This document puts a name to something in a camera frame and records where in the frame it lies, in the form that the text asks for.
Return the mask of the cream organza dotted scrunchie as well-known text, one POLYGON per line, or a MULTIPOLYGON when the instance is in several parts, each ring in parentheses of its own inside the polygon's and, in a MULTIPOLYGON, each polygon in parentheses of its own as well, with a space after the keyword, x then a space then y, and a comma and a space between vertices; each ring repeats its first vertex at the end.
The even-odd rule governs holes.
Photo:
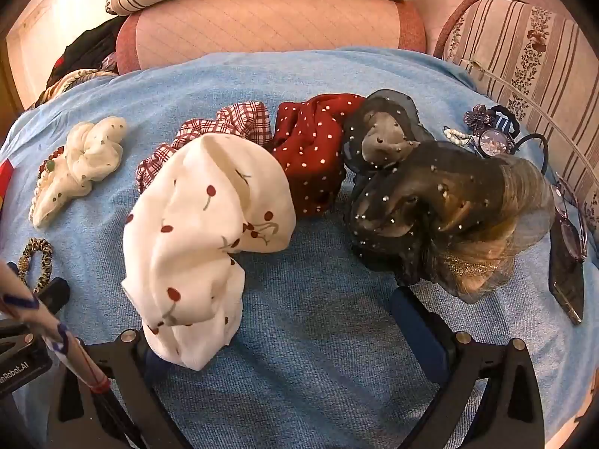
POLYGON ((121 164, 121 141, 127 133, 122 117, 105 117, 93 124, 80 122, 40 166, 28 220, 34 228, 47 227, 72 200, 90 193, 121 164))

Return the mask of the black sheer dotted scrunchie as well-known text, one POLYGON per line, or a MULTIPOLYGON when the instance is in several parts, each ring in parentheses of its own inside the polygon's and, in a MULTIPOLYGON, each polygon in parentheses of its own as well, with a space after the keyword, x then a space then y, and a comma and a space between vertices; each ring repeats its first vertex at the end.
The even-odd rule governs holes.
POLYGON ((414 101, 381 89, 343 126, 354 172, 354 249, 403 284, 438 284, 475 303, 507 284, 516 257, 554 221, 550 184, 530 161, 483 157, 422 126, 414 101))

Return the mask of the white cherry print scrunchie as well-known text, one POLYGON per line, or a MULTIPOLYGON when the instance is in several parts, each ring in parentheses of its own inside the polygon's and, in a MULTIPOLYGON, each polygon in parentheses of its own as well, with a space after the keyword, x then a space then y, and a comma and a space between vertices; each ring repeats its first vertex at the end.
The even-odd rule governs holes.
POLYGON ((167 160, 127 217, 122 287, 151 350, 199 371, 241 324, 240 251, 276 253, 294 233, 287 178, 263 147, 206 134, 167 160))

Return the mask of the dark red polka dot scrunchie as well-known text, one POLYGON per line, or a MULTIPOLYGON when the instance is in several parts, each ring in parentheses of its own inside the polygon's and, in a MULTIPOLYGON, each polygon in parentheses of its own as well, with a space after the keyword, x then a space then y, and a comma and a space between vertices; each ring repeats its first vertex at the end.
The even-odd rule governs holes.
POLYGON ((271 153, 287 177, 299 218, 330 210, 345 179, 343 125, 365 101, 352 93, 280 103, 271 153))

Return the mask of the red cardboard tray box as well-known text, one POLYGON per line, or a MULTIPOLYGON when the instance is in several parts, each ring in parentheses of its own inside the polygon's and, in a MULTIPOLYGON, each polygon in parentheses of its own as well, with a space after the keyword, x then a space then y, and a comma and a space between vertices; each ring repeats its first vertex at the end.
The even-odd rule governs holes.
POLYGON ((11 162, 6 159, 0 165, 0 210, 6 199, 6 193, 9 187, 10 180, 13 174, 13 166, 11 162))

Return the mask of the light blue blanket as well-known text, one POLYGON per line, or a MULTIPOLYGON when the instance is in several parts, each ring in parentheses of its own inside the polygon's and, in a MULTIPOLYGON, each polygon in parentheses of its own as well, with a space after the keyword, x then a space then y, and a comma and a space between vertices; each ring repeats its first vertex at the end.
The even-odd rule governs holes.
MULTIPOLYGON (((73 201, 43 231, 54 272, 71 297, 66 326, 86 343, 111 342, 139 317, 125 296, 123 228, 135 169, 180 124, 260 100, 270 109, 323 93, 410 95, 432 134, 457 127, 483 102, 460 67, 426 54, 375 48, 213 54, 181 65, 100 77, 22 114, 1 156, 14 168, 1 217, 1 256, 16 260, 36 234, 28 210, 43 160, 80 122, 125 119, 119 169, 73 201)), ((390 314, 387 273, 352 254, 341 210, 298 223, 282 253, 240 256, 247 274, 241 327, 201 371, 171 367, 157 393, 197 448, 395 448, 437 388, 390 314)), ((585 313, 574 326, 548 289, 548 240, 524 251, 509 285, 475 304, 422 283, 416 293, 452 329, 485 343, 528 346, 545 433, 580 409, 598 366, 598 268, 584 266, 585 313)))

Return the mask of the floral patterned bedsheet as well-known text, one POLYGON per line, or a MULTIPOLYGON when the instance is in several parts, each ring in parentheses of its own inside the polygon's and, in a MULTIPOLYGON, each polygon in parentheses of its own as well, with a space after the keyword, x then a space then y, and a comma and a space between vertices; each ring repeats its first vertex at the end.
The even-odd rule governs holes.
POLYGON ((78 84, 86 83, 94 78, 99 77, 115 77, 118 73, 113 71, 104 71, 100 69, 80 69, 72 71, 60 78, 57 82, 47 87, 37 98, 36 102, 28 109, 33 110, 44 103, 48 103, 59 95, 66 93, 68 90, 78 84))

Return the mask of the navy bow hair clip pile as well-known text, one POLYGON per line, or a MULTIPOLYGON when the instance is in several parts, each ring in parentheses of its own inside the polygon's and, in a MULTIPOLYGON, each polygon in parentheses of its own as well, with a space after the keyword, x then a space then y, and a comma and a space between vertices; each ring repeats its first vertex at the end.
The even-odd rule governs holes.
POLYGON ((538 140, 543 153, 541 173, 548 169, 548 141, 538 133, 521 135, 521 125, 516 116, 501 104, 485 107, 477 104, 464 114, 463 122, 469 132, 444 127, 445 137, 454 145, 471 148, 484 158, 498 155, 515 155, 524 144, 538 140))

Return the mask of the black and red clothes pile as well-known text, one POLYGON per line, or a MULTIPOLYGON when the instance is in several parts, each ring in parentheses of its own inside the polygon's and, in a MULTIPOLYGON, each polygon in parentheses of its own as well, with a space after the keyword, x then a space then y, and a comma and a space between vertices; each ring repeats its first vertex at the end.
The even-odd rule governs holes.
POLYGON ((80 34, 54 64, 46 86, 54 85, 75 70, 100 69, 104 59, 116 51, 117 37, 125 21, 125 16, 118 16, 80 34))

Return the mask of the striped floral side cushion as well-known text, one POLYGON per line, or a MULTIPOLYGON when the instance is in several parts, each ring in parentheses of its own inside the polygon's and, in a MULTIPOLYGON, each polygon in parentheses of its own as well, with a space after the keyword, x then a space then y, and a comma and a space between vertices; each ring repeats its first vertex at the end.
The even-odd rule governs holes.
POLYGON ((549 162, 598 231, 598 59, 580 27, 517 0, 465 0, 435 57, 464 68, 479 93, 545 136, 549 162))

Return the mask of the pink quilted bolster cushion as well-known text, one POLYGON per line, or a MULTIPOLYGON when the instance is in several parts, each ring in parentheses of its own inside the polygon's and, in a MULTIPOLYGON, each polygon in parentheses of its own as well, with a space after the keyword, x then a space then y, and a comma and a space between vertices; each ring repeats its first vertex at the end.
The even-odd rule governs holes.
POLYGON ((408 1, 167 0, 127 17, 116 41, 125 74, 213 53, 367 46, 425 52, 425 25, 408 1))

